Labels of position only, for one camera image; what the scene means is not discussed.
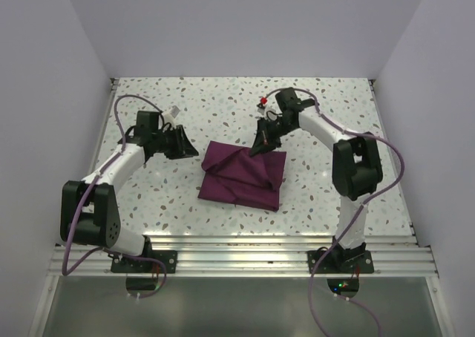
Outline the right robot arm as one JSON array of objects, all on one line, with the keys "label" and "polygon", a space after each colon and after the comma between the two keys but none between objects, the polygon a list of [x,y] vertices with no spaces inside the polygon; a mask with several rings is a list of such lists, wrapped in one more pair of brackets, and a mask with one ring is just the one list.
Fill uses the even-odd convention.
[{"label": "right robot arm", "polygon": [[320,109],[315,95],[298,88],[271,92],[280,111],[262,97],[257,104],[261,117],[249,154],[256,156],[281,147],[281,138],[301,129],[320,140],[332,153],[332,184],[340,194],[338,226],[332,246],[322,255],[339,272],[347,272],[364,257],[365,202],[376,192],[383,171],[378,145],[371,133],[358,133],[331,120]]}]

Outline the purple cloth mat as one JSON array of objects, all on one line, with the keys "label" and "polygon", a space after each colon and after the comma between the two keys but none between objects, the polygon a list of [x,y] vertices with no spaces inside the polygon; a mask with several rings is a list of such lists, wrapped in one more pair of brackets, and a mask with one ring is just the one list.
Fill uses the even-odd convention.
[{"label": "purple cloth mat", "polygon": [[211,141],[201,164],[205,172],[198,197],[218,203],[276,212],[286,152],[249,155],[250,149]]}]

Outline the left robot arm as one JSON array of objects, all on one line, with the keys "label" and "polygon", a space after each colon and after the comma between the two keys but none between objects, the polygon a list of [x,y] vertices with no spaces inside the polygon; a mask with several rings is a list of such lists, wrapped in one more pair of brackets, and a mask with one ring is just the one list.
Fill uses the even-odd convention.
[{"label": "left robot arm", "polygon": [[169,160],[198,155],[184,127],[175,122],[178,113],[175,106],[164,113],[138,111],[133,126],[119,128],[122,137],[112,155],[88,176],[63,186],[60,235],[66,255],[73,244],[95,246],[128,255],[138,272],[152,268],[147,237],[121,227],[117,193],[155,154]]}]

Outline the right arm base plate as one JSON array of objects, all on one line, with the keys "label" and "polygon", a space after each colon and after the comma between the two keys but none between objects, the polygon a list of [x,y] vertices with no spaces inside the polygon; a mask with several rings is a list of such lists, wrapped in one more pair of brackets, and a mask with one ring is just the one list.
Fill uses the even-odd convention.
[{"label": "right arm base plate", "polygon": [[[314,266],[325,253],[325,250],[307,251],[307,265],[312,273]],[[343,258],[333,258],[332,252],[327,255],[315,270],[315,274],[372,274],[375,272],[373,258],[370,251],[365,251],[363,255],[349,260]]]}]

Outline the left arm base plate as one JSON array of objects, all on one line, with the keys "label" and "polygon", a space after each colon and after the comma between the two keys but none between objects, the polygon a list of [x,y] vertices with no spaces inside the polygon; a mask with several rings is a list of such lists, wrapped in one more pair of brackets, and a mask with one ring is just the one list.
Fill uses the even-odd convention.
[{"label": "left arm base plate", "polygon": [[111,264],[112,273],[146,274],[159,272],[174,274],[178,262],[178,252],[175,250],[153,250],[148,257],[114,258]]}]

